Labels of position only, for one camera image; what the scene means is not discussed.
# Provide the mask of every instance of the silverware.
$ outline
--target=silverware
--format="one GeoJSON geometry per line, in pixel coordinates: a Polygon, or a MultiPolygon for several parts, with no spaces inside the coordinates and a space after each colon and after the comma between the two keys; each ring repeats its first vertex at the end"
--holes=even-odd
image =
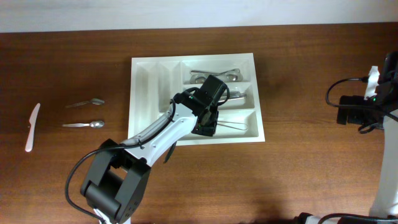
{"type": "Polygon", "coordinates": [[[190,74],[192,75],[190,79],[191,84],[202,84],[205,82],[205,80],[209,75],[214,75],[217,77],[220,76],[226,77],[227,82],[239,82],[242,80],[241,71],[238,68],[231,69],[221,73],[206,72],[202,70],[191,70],[190,74]]]}
{"type": "Polygon", "coordinates": [[[81,105],[86,105],[88,103],[94,104],[94,105],[103,105],[105,103],[105,101],[97,99],[97,98],[93,98],[91,100],[87,100],[87,101],[83,101],[83,102],[79,102],[79,103],[74,103],[72,105],[68,105],[66,106],[66,108],[71,108],[71,107],[75,107],[75,106],[81,106],[81,105]]]}
{"type": "MultiPolygon", "coordinates": [[[[231,93],[229,93],[229,100],[240,100],[240,99],[245,99],[246,98],[246,94],[245,93],[241,93],[240,91],[232,91],[231,93]]],[[[226,94],[222,95],[220,100],[218,101],[219,103],[224,102],[226,99],[226,94]]]]}
{"type": "Polygon", "coordinates": [[[62,127],[68,128],[79,128],[79,127],[92,127],[92,128],[102,128],[105,125],[104,121],[92,121],[90,124],[63,124],[62,127]]]}
{"type": "Polygon", "coordinates": [[[248,125],[247,124],[238,123],[238,122],[232,122],[232,121],[217,121],[217,125],[224,126],[224,127],[227,127],[227,128],[237,129],[237,130],[240,130],[240,131],[245,131],[245,130],[248,129],[248,125]],[[234,126],[229,126],[229,125],[220,124],[220,123],[235,124],[236,126],[234,127],[234,126]]]}

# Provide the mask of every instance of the spoon handle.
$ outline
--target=spoon handle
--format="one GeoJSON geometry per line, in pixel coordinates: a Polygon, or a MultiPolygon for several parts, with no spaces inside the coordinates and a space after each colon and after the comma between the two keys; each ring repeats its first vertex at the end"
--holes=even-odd
{"type": "Polygon", "coordinates": [[[71,107],[75,107],[75,106],[81,106],[81,105],[85,105],[87,103],[89,103],[90,101],[83,101],[83,102],[79,102],[79,103],[74,103],[72,105],[68,105],[66,106],[66,108],[71,108],[71,107]]]}
{"type": "Polygon", "coordinates": [[[87,127],[90,124],[83,124],[83,123],[77,123],[77,124],[63,124],[62,127],[68,127],[68,128],[79,128],[79,127],[87,127]]]}

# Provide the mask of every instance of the wooden table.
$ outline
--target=wooden table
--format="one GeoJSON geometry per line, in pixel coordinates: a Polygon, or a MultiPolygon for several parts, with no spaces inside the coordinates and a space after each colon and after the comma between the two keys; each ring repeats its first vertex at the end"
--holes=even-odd
{"type": "MultiPolygon", "coordinates": [[[[134,223],[250,223],[301,212],[367,214],[381,170],[382,131],[336,124],[335,81],[363,77],[398,49],[398,24],[107,30],[0,34],[0,220],[97,223],[67,204],[65,179],[104,140],[127,138],[132,57],[253,52],[266,142],[177,147],[157,162],[134,223]],[[64,106],[93,97],[103,106],[64,106]],[[35,144],[28,119],[41,103],[35,144]],[[102,129],[63,123],[104,119],[102,129]]],[[[363,95],[366,85],[338,86],[363,95]]],[[[79,188],[90,161],[74,176],[79,188]]]]}

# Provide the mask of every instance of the knife blade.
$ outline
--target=knife blade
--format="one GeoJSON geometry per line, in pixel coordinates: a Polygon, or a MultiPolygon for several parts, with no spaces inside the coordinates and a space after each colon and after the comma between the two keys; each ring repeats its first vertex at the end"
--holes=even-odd
{"type": "Polygon", "coordinates": [[[32,114],[30,115],[30,118],[29,118],[30,131],[29,131],[29,135],[27,137],[26,146],[25,146],[25,151],[27,151],[27,152],[30,152],[33,149],[33,138],[34,138],[34,134],[35,134],[36,119],[37,119],[37,113],[39,112],[39,109],[40,109],[40,103],[37,103],[35,108],[32,111],[32,114]]]}

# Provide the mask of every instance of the white arm segment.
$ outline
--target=white arm segment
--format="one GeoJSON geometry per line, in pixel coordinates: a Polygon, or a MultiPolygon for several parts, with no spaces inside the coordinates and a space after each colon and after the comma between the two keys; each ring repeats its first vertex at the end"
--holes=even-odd
{"type": "MultiPolygon", "coordinates": [[[[398,110],[392,112],[398,116],[398,110]]],[[[398,122],[384,117],[384,157],[379,191],[369,215],[386,218],[398,214],[398,122]]]]}
{"type": "MultiPolygon", "coordinates": [[[[168,121],[168,117],[172,114],[172,105],[169,110],[163,114],[158,120],[153,122],[148,128],[143,130],[136,136],[123,141],[122,143],[131,146],[140,142],[145,141],[156,133],[163,125],[168,121]]],[[[197,117],[192,114],[192,110],[184,106],[183,104],[177,103],[175,105],[175,114],[173,121],[167,125],[167,127],[159,133],[154,139],[147,144],[143,144],[142,148],[135,147],[132,149],[125,149],[128,153],[136,157],[137,159],[144,158],[147,161],[148,166],[152,166],[155,161],[177,140],[191,133],[197,123],[197,117]]]]}

